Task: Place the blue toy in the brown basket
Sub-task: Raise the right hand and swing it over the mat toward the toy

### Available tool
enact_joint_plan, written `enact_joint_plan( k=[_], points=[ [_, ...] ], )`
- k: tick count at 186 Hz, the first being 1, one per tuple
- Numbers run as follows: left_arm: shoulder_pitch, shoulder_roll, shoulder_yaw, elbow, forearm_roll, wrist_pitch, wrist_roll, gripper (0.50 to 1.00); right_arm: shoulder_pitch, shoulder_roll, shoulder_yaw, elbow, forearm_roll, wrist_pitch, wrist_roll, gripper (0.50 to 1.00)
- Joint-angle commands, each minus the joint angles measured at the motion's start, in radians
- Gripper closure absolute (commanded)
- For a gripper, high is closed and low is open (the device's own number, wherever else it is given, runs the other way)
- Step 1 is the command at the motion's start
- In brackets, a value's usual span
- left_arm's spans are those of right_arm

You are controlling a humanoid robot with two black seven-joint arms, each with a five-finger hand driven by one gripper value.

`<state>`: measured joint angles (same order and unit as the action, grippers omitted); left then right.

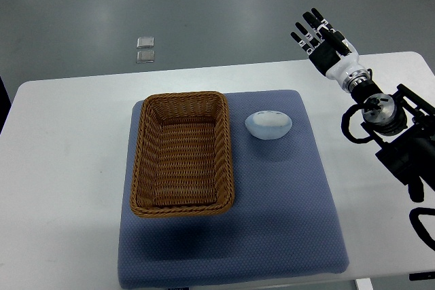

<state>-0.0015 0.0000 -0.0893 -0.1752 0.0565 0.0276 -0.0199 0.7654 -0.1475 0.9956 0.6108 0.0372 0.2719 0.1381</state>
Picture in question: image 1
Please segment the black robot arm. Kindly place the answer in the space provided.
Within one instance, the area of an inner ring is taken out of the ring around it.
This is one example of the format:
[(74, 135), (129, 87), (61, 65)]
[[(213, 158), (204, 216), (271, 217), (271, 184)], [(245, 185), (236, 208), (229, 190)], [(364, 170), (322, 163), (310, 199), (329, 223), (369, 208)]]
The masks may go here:
[(296, 22), (292, 38), (355, 102), (341, 118), (343, 135), (355, 144), (374, 141), (378, 160), (413, 202), (423, 202), (425, 185), (434, 187), (434, 107), (403, 84), (393, 94), (382, 91), (354, 46), (317, 9), (302, 17), (308, 25)]

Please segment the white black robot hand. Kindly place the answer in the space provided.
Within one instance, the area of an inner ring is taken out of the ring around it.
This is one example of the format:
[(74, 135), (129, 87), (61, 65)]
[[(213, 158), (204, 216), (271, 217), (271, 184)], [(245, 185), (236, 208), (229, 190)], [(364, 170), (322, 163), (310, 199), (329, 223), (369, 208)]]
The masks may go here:
[[(311, 12), (305, 12), (302, 17), (313, 29), (309, 32), (301, 23), (296, 22), (295, 27), (302, 33), (304, 38), (309, 42), (307, 44), (295, 32), (291, 32), (292, 39), (308, 54), (309, 60), (314, 67), (326, 76), (327, 71), (331, 68), (338, 69), (351, 62), (358, 66), (358, 70), (364, 70), (358, 62), (358, 52), (348, 39), (339, 39), (334, 35), (334, 27), (323, 17), (316, 9), (312, 8)], [(345, 60), (340, 55), (353, 55), (349, 60)]]

